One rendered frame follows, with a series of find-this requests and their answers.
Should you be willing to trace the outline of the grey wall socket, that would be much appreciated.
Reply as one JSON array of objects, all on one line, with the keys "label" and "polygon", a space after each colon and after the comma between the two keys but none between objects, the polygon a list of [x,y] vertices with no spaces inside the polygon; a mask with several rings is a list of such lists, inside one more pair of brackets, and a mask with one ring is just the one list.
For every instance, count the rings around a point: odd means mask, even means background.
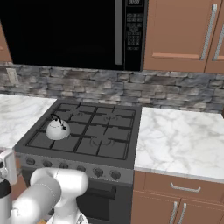
[{"label": "grey wall socket", "polygon": [[7,68],[6,71],[9,76],[10,83],[18,84],[19,80],[18,80],[18,75],[17,75],[16,69],[15,68]]}]

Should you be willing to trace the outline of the brown base cupboard front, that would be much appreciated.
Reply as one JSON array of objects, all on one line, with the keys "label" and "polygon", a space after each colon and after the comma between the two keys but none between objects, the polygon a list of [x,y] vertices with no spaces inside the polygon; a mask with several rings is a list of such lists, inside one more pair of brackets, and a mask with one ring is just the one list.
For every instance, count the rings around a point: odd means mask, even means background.
[{"label": "brown base cupboard front", "polygon": [[26,190],[27,186],[22,175],[22,169],[19,162],[19,158],[16,158],[16,167],[17,167],[17,183],[11,186],[11,195],[12,200],[16,200],[18,196]]}]

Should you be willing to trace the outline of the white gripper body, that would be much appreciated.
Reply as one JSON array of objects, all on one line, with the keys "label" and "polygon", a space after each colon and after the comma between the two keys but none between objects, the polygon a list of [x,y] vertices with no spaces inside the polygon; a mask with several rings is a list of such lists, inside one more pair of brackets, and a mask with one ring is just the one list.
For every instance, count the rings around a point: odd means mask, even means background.
[{"label": "white gripper body", "polygon": [[12,186],[18,182],[14,150],[0,153],[0,178],[7,179]]}]

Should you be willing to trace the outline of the dark grey stove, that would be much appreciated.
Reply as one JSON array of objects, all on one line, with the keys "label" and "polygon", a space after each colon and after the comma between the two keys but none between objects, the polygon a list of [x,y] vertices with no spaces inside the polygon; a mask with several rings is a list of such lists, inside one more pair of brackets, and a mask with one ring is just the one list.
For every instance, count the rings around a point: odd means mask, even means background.
[{"label": "dark grey stove", "polygon": [[[58,141],[46,136],[46,127],[56,114],[70,126],[71,134]],[[121,106],[57,100],[14,146],[26,183],[43,161],[60,168],[86,168],[89,186],[77,199],[79,209],[90,224],[130,224],[134,163],[142,109]],[[33,158],[35,165],[26,163]],[[103,174],[97,178],[94,168]],[[114,180],[110,173],[118,171]]]}]

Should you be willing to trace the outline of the brown drawer front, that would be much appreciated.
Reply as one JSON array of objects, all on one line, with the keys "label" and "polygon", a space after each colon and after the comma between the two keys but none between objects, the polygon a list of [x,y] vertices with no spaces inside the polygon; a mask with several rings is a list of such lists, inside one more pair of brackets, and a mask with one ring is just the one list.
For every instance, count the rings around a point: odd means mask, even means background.
[{"label": "brown drawer front", "polygon": [[[171,182],[175,186],[183,186],[193,189],[197,189],[200,186],[201,190],[200,192],[175,190],[171,188]],[[196,198],[224,203],[224,184],[222,183],[147,172],[145,174],[144,189],[147,191],[178,195],[185,198]]]}]

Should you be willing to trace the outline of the black microwave oven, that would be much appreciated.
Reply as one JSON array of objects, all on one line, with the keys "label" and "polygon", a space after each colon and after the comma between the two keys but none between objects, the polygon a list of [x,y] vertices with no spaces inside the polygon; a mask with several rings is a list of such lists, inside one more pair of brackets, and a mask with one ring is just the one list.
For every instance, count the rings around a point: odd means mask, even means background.
[{"label": "black microwave oven", "polygon": [[122,64],[116,64],[115,0],[0,0],[12,62],[143,70],[148,0],[122,0]]}]

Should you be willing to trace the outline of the brown base cupboard door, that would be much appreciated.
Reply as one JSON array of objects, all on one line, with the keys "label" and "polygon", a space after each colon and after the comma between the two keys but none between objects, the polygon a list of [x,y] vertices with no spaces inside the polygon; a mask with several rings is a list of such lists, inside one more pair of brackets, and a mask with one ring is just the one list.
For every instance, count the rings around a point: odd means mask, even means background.
[{"label": "brown base cupboard door", "polygon": [[187,204],[182,224],[220,224],[224,217],[224,206],[217,203],[182,199],[174,224],[178,224],[183,204]]},{"label": "brown base cupboard door", "polygon": [[133,192],[131,224],[169,224],[173,202],[180,198],[151,192]]}]

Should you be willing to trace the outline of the brown wall cupboard door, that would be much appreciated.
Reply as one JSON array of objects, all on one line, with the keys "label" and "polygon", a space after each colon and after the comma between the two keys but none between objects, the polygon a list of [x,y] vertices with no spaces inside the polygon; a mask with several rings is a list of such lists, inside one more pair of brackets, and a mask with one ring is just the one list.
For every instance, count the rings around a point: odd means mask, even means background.
[{"label": "brown wall cupboard door", "polygon": [[218,32],[220,31],[221,21],[224,22],[224,0],[221,0],[220,12],[215,26],[212,44],[206,62],[205,72],[207,74],[224,74],[224,39],[220,49],[220,57],[219,57],[220,60],[212,61],[215,48],[214,44],[216,43],[219,36]]},{"label": "brown wall cupboard door", "polygon": [[0,23],[0,61],[11,62],[11,54],[4,36],[4,30]]},{"label": "brown wall cupboard door", "polygon": [[[218,10],[206,57],[200,60],[212,4]],[[143,67],[205,73],[220,9],[221,0],[149,0]]]}]

